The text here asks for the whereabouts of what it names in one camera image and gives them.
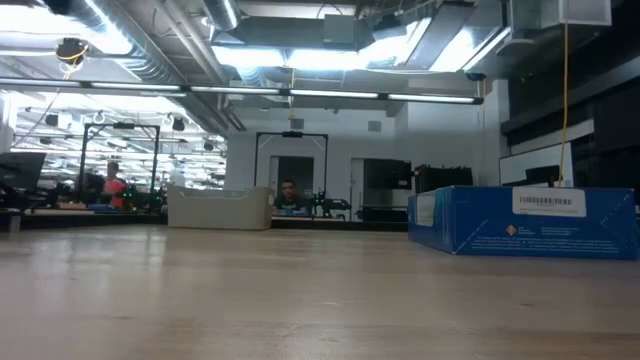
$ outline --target white label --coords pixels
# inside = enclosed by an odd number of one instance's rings
[[[513,188],[513,213],[518,215],[587,216],[583,190],[539,187]]]
[[[420,194],[416,198],[416,224],[433,226],[433,213],[436,209],[436,193]]]

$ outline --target red shirt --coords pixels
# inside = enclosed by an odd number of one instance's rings
[[[127,184],[122,182],[120,179],[111,179],[107,180],[104,183],[104,191],[112,194],[111,196],[111,206],[115,208],[121,208],[124,203],[124,199],[121,197],[117,197],[116,194],[124,191],[127,188]]]

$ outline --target white storage bin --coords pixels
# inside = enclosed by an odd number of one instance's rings
[[[264,230],[271,227],[268,187],[245,191],[196,190],[175,185],[167,189],[169,226],[209,229]]]

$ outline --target blue box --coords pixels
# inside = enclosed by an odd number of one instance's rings
[[[409,198],[409,239],[461,255],[638,258],[628,189],[442,188]]]

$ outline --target whiteboard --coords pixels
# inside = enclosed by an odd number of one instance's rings
[[[500,159],[500,185],[525,180],[527,178],[527,169],[542,166],[560,166],[561,152],[562,144],[558,144]],[[574,183],[571,159],[571,143],[567,142],[564,147],[564,166],[562,169],[565,186],[572,186]]]

